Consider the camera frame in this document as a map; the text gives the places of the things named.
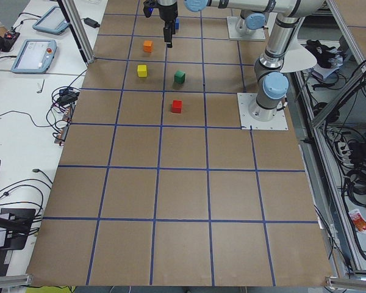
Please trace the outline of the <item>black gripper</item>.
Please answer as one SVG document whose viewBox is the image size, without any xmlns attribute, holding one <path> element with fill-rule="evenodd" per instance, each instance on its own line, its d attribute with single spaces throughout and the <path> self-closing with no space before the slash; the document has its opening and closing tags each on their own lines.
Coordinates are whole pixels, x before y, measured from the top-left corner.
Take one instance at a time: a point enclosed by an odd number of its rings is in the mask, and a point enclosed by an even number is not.
<svg viewBox="0 0 366 293">
<path fill-rule="evenodd" d="M 164 42 L 167 48 L 173 47 L 173 35 L 176 33 L 175 20 L 178 17 L 177 0 L 157 0 L 159 15 L 165 21 L 163 28 Z"/>
</svg>

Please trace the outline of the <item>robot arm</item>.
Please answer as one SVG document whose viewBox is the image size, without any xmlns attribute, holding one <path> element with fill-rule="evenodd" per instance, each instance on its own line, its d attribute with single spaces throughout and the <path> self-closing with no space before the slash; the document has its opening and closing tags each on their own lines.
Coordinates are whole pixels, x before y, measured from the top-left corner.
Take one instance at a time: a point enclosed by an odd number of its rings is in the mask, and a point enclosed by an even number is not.
<svg viewBox="0 0 366 293">
<path fill-rule="evenodd" d="M 249 35 L 266 25 L 266 14 L 253 12 L 251 10 L 241 10 L 235 28 L 240 35 Z"/>
<path fill-rule="evenodd" d="M 185 1 L 191 12 L 206 7 L 240 9 L 250 12 L 277 13 L 264 52 L 256 60 L 258 93 L 249 105 L 249 114 L 258 121 L 270 121 L 278 111 L 280 100 L 289 88 L 288 79 L 281 73 L 284 57 L 297 36 L 303 19 L 316 12 L 323 1 Z"/>
</svg>

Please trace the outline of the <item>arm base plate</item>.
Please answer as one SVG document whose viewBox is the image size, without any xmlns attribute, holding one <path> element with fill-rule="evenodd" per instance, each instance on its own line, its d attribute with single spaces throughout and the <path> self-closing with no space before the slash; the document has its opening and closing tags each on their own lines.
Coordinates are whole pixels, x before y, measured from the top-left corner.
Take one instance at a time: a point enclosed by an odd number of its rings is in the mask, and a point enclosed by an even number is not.
<svg viewBox="0 0 366 293">
<path fill-rule="evenodd" d="M 230 40 L 264 42 L 266 39 L 263 28 L 249 29 L 240 16 L 228 16 L 226 21 Z"/>
<path fill-rule="evenodd" d="M 256 101 L 256 93 L 238 93 L 240 127 L 242 130 L 288 131 L 282 103 L 274 109 L 261 108 Z"/>
</svg>

